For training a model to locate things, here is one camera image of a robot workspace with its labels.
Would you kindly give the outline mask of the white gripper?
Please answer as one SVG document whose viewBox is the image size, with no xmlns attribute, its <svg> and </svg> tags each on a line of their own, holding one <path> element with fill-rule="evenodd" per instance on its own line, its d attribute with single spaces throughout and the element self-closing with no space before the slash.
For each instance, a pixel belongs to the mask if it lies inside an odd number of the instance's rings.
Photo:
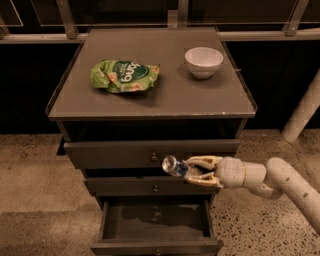
<svg viewBox="0 0 320 256">
<path fill-rule="evenodd" d="M 184 179 L 194 185 L 217 188 L 255 188 L 266 177 L 266 167 L 262 164 L 245 162 L 237 158 L 204 155 L 192 156 L 188 165 L 200 166 L 213 172 L 203 175 L 188 175 Z"/>
</svg>

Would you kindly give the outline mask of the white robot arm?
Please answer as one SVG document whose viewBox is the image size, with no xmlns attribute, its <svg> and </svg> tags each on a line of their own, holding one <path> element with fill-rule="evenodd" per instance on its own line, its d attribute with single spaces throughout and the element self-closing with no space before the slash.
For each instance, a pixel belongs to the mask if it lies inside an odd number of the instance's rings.
<svg viewBox="0 0 320 256">
<path fill-rule="evenodd" d="M 265 165 L 232 157 L 192 156 L 186 160 L 192 171 L 198 166 L 208 170 L 202 175 L 188 175 L 195 185 L 218 188 L 246 188 L 266 199 L 285 194 L 300 210 L 317 234 L 320 234 L 320 193 L 288 162 L 272 157 Z"/>
</svg>

